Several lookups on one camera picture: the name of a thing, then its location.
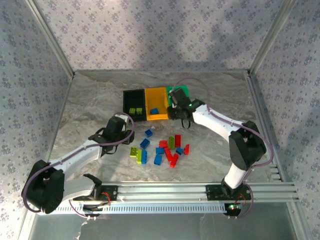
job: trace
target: lime green lego brick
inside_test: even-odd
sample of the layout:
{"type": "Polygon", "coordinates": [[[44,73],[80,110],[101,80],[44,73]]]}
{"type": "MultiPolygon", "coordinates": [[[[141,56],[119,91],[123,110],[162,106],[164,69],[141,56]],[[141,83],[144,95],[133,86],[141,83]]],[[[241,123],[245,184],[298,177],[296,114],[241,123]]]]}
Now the lime green lego brick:
{"type": "Polygon", "coordinates": [[[168,147],[169,147],[169,149],[175,148],[175,137],[174,136],[169,137],[168,147]]]}
{"type": "Polygon", "coordinates": [[[142,108],[136,108],[136,114],[142,114],[142,108]]]}
{"type": "MultiPolygon", "coordinates": [[[[167,94],[167,96],[168,96],[169,106],[172,105],[171,98],[169,97],[169,92],[171,91],[172,88],[173,88],[173,86],[167,86],[167,87],[165,88],[166,94],[167,94]]],[[[176,89],[176,88],[181,88],[182,91],[184,92],[184,94],[189,98],[189,90],[188,90],[188,87],[187,87],[186,85],[176,86],[174,89],[176,89]]]]}
{"type": "Polygon", "coordinates": [[[135,113],[136,113],[136,109],[135,108],[130,108],[129,109],[129,114],[130,115],[135,115],[135,113]]]}
{"type": "Polygon", "coordinates": [[[136,154],[136,163],[141,164],[141,157],[142,157],[142,150],[138,149],[137,154],[136,154]]]}
{"type": "Polygon", "coordinates": [[[137,151],[138,151],[138,148],[136,146],[131,147],[130,157],[136,158],[137,157],[137,151]]]}

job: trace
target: blue lego brick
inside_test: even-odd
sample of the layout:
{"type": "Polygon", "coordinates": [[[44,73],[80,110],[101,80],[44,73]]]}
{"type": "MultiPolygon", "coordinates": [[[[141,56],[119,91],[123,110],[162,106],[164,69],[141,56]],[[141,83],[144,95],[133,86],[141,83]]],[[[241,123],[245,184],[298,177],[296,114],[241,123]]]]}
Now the blue lego brick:
{"type": "Polygon", "coordinates": [[[181,155],[181,154],[184,152],[184,150],[183,150],[181,147],[177,147],[176,150],[175,150],[175,152],[176,152],[177,154],[181,155]]]}
{"type": "Polygon", "coordinates": [[[141,164],[147,164],[147,151],[142,150],[141,164]]]}
{"type": "Polygon", "coordinates": [[[150,114],[151,114],[151,115],[152,115],[152,114],[159,114],[158,108],[152,108],[152,109],[150,110],[150,114]]]}
{"type": "Polygon", "coordinates": [[[162,148],[162,147],[156,147],[156,148],[155,148],[155,154],[156,154],[156,155],[165,154],[165,149],[162,148]]]}
{"type": "Polygon", "coordinates": [[[152,132],[150,129],[148,129],[148,130],[145,131],[144,133],[145,133],[145,135],[146,135],[147,137],[151,137],[151,136],[153,135],[153,132],[152,132]]]}
{"type": "Polygon", "coordinates": [[[161,155],[156,155],[155,158],[154,158],[154,162],[153,162],[155,165],[161,165],[162,163],[162,156],[161,155]]]}
{"type": "Polygon", "coordinates": [[[146,149],[146,147],[148,147],[148,145],[150,144],[150,141],[148,139],[143,139],[143,141],[140,143],[140,147],[143,149],[146,149]]]}

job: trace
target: marble surface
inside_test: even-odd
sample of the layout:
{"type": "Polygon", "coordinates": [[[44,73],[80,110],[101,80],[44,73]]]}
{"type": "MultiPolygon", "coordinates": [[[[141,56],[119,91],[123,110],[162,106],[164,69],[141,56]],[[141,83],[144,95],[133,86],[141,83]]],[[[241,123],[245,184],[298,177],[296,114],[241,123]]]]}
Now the marble surface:
{"type": "MultiPolygon", "coordinates": [[[[76,73],[67,99],[51,159],[77,148],[98,129],[105,127],[109,118],[122,111],[123,90],[174,85],[184,77],[203,80],[210,89],[209,105],[216,111],[240,121],[255,121],[254,107],[242,74],[167,73],[167,72],[107,72],[76,73]]],[[[191,99],[206,100],[206,90],[195,81],[187,80],[191,99]]],[[[267,160],[264,156],[260,162],[267,160]]],[[[212,181],[220,182],[231,166],[229,144],[207,128],[193,124],[183,129],[180,120],[145,121],[136,123],[134,142],[120,145],[113,155],[104,155],[77,171],[77,177],[90,173],[102,181],[212,181]],[[144,132],[152,129],[147,147],[147,164],[138,165],[130,157],[130,147],[139,146],[144,132]],[[170,168],[163,157],[162,165],[154,165],[155,148],[159,140],[181,134],[182,145],[190,144],[190,154],[179,157],[175,168],[170,168]]],[[[255,170],[252,182],[268,182],[269,167],[255,170]]]]}

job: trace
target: enclosure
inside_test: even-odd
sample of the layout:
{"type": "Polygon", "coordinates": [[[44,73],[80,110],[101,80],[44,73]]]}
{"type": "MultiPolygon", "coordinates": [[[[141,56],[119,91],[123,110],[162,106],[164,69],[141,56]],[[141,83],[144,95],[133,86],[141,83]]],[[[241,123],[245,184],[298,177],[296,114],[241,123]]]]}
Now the enclosure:
{"type": "Polygon", "coordinates": [[[0,26],[1,239],[320,239],[318,1],[2,1],[0,26]],[[273,146],[272,163],[249,176],[255,201],[244,218],[202,209],[205,185],[220,184],[232,162],[218,134],[167,119],[167,87],[184,78],[206,85],[181,83],[192,100],[255,122],[273,146]],[[90,173],[116,184],[130,209],[193,210],[111,208],[97,221],[78,217],[67,202],[49,215],[27,212],[21,191],[33,164],[60,158],[105,127],[128,90],[149,93],[134,141],[71,178],[90,173]],[[154,104],[158,116],[150,114],[154,104]],[[153,136],[140,165],[130,147],[147,129],[153,136]],[[175,168],[167,160],[155,165],[159,141],[175,134],[190,144],[189,155],[175,168]]]}

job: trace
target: patterned wall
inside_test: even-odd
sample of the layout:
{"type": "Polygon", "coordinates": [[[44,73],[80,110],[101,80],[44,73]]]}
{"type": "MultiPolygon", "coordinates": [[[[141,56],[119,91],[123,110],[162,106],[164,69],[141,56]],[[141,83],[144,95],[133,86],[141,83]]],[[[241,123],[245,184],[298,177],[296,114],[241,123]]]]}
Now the patterned wall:
{"type": "Polygon", "coordinates": [[[257,73],[283,167],[320,240],[320,3],[300,0],[257,73]]]}
{"type": "Polygon", "coordinates": [[[73,70],[248,69],[283,0],[37,0],[73,70]]]}
{"type": "Polygon", "coordinates": [[[20,197],[53,138],[68,78],[23,0],[0,1],[0,239],[19,232],[20,197]]]}

